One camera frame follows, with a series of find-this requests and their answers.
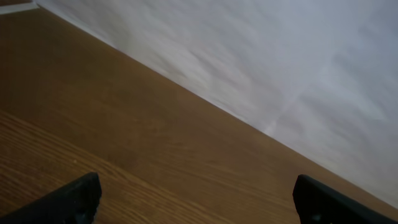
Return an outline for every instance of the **white paper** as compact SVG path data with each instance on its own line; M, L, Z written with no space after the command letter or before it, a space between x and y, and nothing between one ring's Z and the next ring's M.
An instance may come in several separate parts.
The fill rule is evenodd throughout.
M38 3L398 207L394 1Z

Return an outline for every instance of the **brown wooden surface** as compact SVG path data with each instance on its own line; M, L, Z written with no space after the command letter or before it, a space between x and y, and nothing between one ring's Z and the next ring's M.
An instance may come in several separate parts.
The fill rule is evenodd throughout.
M0 6L32 2L32 0L0 0Z
M0 27L0 215L97 171L98 223L299 223L299 174L398 219L47 11L0 16Z

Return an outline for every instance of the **white backdrop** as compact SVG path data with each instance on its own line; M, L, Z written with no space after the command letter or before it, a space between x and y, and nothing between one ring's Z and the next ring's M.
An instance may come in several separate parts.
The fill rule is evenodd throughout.
M37 2L398 208L398 1Z

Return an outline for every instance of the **white strip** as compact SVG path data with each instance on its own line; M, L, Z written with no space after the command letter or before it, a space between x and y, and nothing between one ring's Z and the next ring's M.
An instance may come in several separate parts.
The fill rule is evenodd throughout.
M23 4L14 4L9 6L0 6L0 15L9 14L13 12L22 12L31 9L38 9L39 7L34 2L23 3Z

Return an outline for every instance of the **black object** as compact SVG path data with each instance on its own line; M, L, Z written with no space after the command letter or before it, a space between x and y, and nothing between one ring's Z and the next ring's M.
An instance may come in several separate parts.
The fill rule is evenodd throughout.
M297 178L294 204L302 224L397 224L307 175Z
M90 224L100 204L98 174L91 172L0 218L1 224Z

